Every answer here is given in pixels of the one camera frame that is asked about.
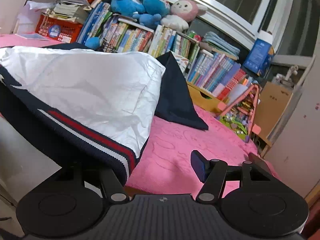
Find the blue notebook on blanket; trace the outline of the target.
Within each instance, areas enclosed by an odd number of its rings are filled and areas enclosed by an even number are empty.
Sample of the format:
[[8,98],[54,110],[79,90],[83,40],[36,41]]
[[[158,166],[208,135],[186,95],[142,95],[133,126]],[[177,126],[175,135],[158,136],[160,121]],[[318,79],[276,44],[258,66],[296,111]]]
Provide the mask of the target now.
[[15,34],[16,36],[19,36],[21,38],[27,39],[27,40],[41,40],[41,41],[49,41],[49,38],[44,37],[38,33],[33,34]]

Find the folded light blue cloth stack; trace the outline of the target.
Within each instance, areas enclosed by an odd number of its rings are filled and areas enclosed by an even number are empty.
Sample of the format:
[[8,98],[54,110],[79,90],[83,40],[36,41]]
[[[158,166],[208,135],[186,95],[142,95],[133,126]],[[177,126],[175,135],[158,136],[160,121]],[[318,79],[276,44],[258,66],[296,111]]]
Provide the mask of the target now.
[[207,32],[202,40],[203,42],[212,45],[214,48],[218,48],[224,52],[227,52],[236,57],[237,59],[239,58],[240,49],[231,45],[213,31]]

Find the pocket label printer box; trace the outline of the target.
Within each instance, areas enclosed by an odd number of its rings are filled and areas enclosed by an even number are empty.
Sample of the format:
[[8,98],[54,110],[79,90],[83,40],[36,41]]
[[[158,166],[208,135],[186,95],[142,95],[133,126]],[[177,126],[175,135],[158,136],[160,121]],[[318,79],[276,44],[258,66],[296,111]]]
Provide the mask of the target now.
[[189,60],[187,58],[173,52],[173,51],[171,53],[173,54],[181,72],[184,74],[184,72],[189,64]]

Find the blue Doraemon plush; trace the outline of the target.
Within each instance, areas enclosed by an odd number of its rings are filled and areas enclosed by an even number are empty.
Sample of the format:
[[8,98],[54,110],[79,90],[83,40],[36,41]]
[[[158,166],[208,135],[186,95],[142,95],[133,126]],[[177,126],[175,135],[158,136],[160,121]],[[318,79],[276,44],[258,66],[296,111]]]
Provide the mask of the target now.
[[77,42],[98,50],[115,35],[115,53],[146,52],[169,10],[167,0],[94,0]]

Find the miniature bicycle model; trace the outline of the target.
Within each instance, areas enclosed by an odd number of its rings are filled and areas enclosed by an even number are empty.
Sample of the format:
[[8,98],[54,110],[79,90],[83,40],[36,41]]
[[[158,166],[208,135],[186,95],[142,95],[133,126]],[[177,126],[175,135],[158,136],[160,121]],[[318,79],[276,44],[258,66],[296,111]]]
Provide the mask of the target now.
[[114,44],[115,40],[116,40],[115,35],[113,35],[113,37],[110,38],[109,40],[107,38],[103,38],[102,44],[98,50],[105,53],[115,53],[116,52],[116,45]]

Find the pink toy abacus frame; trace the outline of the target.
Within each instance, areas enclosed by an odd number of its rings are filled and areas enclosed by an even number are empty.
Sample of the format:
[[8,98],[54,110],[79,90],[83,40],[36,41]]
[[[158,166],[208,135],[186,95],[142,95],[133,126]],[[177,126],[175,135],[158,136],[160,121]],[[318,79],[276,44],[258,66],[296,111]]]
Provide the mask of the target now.
[[254,122],[259,89],[258,84],[250,85],[216,117],[217,121],[229,128],[245,143],[249,142],[252,132],[259,134],[261,131],[261,128]]

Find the pink white bunny plush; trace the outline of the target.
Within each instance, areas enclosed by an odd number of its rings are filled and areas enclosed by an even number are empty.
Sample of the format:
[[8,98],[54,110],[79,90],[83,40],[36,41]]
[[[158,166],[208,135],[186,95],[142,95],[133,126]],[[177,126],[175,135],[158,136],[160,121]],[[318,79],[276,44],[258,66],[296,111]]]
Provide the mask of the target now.
[[161,25],[183,32],[197,16],[206,13],[207,7],[192,0],[178,0],[170,7],[170,13],[161,19]]

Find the navy white zip jacket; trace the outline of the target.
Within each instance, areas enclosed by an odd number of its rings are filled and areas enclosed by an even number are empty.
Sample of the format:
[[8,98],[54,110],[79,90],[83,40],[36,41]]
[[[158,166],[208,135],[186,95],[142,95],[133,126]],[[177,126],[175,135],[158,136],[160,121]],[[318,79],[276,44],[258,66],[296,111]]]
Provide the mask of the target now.
[[60,44],[1,49],[1,84],[53,129],[68,160],[110,167],[125,184],[139,163],[154,117],[207,130],[172,53],[103,53]]

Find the wooden drawer organizer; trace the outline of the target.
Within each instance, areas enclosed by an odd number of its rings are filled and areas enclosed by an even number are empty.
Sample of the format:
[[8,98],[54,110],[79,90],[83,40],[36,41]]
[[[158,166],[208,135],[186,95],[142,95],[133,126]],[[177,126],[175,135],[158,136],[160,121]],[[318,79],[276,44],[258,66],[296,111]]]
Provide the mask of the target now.
[[226,108],[226,104],[223,101],[220,101],[206,90],[189,82],[187,82],[187,85],[190,97],[195,105],[214,114],[220,114]]

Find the red plastic crate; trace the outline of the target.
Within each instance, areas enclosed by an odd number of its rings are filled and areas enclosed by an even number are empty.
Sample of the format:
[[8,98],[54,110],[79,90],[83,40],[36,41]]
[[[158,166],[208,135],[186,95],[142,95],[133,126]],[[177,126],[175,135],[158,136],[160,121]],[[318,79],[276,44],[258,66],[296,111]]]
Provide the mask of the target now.
[[73,43],[77,40],[82,24],[58,20],[41,15],[35,33],[63,43]]

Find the brown cardboard box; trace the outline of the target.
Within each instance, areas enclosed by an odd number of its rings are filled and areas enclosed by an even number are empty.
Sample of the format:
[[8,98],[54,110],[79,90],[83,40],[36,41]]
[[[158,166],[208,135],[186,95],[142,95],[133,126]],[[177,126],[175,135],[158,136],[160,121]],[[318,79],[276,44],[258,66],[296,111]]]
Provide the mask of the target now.
[[254,122],[261,128],[258,136],[267,139],[282,117],[293,92],[283,86],[267,82],[260,93],[260,103],[257,106]]

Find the pink embossed blanket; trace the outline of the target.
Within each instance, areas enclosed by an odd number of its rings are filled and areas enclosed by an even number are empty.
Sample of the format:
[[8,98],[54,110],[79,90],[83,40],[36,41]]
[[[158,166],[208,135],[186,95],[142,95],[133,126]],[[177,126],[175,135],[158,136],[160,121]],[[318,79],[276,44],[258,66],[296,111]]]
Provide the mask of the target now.
[[[244,142],[200,107],[196,107],[196,112],[207,122],[207,131],[159,117],[153,119],[150,139],[129,178],[129,188],[196,195],[201,184],[191,168],[192,150],[229,165],[240,165],[250,154],[257,154],[252,141]],[[1,150],[1,178],[17,200],[59,169],[57,163],[29,144],[6,121],[1,121]]]

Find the stack of papers and books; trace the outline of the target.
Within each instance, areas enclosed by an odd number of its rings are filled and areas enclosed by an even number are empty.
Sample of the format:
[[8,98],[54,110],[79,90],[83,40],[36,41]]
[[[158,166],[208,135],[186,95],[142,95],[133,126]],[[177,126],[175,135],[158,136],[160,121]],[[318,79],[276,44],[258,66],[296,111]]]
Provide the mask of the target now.
[[90,8],[87,0],[55,0],[50,3],[28,1],[27,5],[31,11],[39,11],[47,17],[80,24],[84,24]]

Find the row of colourful books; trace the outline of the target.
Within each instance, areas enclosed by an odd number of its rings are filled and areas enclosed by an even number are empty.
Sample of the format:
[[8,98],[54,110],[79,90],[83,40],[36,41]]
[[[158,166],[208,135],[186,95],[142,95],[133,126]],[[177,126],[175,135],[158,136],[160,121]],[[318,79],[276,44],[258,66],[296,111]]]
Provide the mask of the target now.
[[185,35],[160,25],[156,28],[146,53],[159,57],[173,51],[187,58],[189,64],[183,74],[186,81],[223,101],[246,73],[227,54],[201,49],[200,42],[195,37],[195,33]]

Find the blue cardboard box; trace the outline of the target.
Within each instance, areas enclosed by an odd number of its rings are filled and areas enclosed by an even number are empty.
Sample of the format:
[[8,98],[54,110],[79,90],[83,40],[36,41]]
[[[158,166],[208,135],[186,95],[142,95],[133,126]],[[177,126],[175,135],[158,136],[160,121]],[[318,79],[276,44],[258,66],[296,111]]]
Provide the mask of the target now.
[[243,66],[257,76],[264,76],[274,57],[273,36],[261,30]]

